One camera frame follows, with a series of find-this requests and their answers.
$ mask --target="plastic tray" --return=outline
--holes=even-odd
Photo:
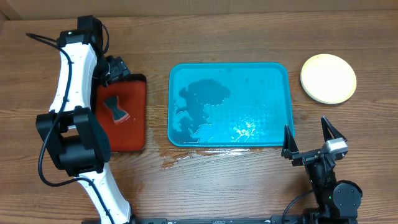
[[[170,72],[167,135],[176,146],[281,146],[294,134],[279,63],[184,63]]]

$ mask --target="wood grain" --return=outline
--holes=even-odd
[[[398,9],[396,0],[0,0],[10,20]]]
[[[129,68],[148,80],[147,146],[115,154],[111,168],[139,217],[268,217],[309,188],[303,167],[278,148],[190,149],[167,139],[169,71],[185,62],[280,62],[289,71],[296,140],[303,151],[322,144],[321,115],[349,139],[338,179],[364,191],[360,223],[398,219],[398,11],[303,12],[224,16],[102,19]],[[37,114],[46,113],[59,74],[59,55],[24,36],[57,37],[76,20],[7,21],[0,36],[0,223],[79,223],[97,218],[78,184],[51,188],[37,175],[42,141]],[[341,105],[310,99],[300,69],[315,54],[335,54],[355,70],[358,86]],[[48,156],[45,175],[68,179]],[[314,207],[312,197],[292,213]]]
[[[6,17],[4,16],[4,14],[0,11],[0,34],[2,31],[2,25],[4,24],[4,21],[6,21]]]

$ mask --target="wooden table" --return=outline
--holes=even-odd
[[[280,148],[190,149],[167,139],[169,71],[185,62],[280,62],[289,71],[296,142],[323,144],[320,118],[349,139],[338,179],[364,191],[360,223],[397,223],[398,11],[306,12],[222,16],[123,17],[102,21],[109,54],[122,56],[148,80],[147,144],[142,154],[116,154],[111,169],[139,217],[269,217],[308,190],[303,167]],[[52,188],[37,175],[46,113],[60,70],[56,50],[27,38],[56,38],[76,20],[7,21],[0,36],[0,223],[79,223],[98,218],[78,184]],[[355,70],[358,86],[341,105],[322,105],[300,86],[300,69],[315,54],[335,54]],[[45,176],[69,177],[46,154]],[[315,207],[313,196],[291,209]]]

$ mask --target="water spill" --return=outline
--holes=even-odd
[[[175,167],[180,161],[185,159],[193,159],[198,156],[240,156],[248,152],[262,152],[263,148],[258,149],[225,149],[217,151],[164,151],[161,156],[164,159],[162,170]]]
[[[186,105],[175,110],[175,114],[186,113],[178,122],[179,130],[173,128],[172,136],[177,144],[198,143],[199,138],[194,138],[201,126],[210,124],[209,115],[205,113],[205,106],[217,106],[228,98],[231,91],[220,82],[213,79],[202,79],[182,88],[179,96]]]

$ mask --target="wall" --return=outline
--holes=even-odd
[[[0,0],[9,19],[398,9],[398,0]]]

